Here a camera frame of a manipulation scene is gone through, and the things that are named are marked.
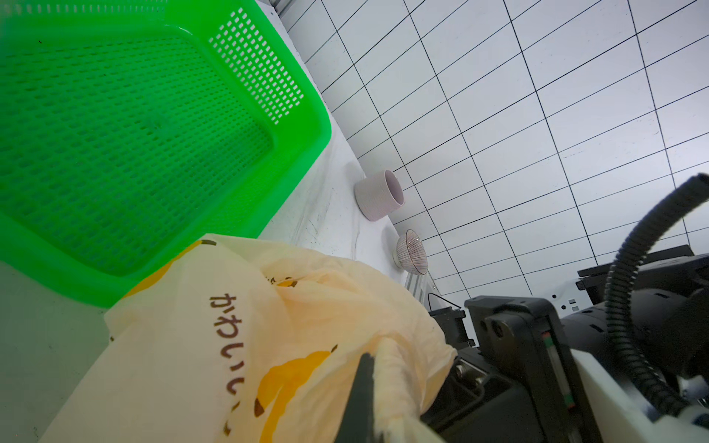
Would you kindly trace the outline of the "plain beige plastic bag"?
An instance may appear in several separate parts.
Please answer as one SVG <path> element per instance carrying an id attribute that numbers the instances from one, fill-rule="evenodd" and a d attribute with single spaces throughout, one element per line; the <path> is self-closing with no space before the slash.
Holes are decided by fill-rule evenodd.
<path id="1" fill-rule="evenodd" d="M 456 358 L 402 284 L 306 248 L 209 234 L 105 314 L 109 343 L 46 442 L 331 442 L 360 358 L 374 429 L 431 441 L 420 417 Z"/>

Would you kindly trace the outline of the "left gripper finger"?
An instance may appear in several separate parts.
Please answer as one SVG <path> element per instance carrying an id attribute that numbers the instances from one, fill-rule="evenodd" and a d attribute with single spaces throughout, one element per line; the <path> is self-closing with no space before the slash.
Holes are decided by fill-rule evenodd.
<path id="1" fill-rule="evenodd" d="M 360 357 L 335 443 L 376 442 L 374 420 L 374 365 L 371 354 Z"/>

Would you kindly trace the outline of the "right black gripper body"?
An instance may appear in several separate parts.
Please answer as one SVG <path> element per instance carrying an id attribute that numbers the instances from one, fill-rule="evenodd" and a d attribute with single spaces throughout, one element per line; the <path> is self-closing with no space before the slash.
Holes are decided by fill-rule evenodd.
<path id="1" fill-rule="evenodd" d="M 422 421 L 446 442 L 600 442 L 559 316 L 540 298 L 430 311 L 454 359 Z"/>

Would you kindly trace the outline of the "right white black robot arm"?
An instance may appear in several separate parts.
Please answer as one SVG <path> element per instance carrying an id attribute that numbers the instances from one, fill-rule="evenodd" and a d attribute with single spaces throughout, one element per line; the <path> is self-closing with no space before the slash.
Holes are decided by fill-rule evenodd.
<path id="1" fill-rule="evenodd" d="M 447 442 L 707 441 L 708 258 L 654 249 L 707 201 L 692 176 L 611 264 L 581 271 L 590 308 L 479 296 L 433 311 L 458 356 L 423 422 Z"/>

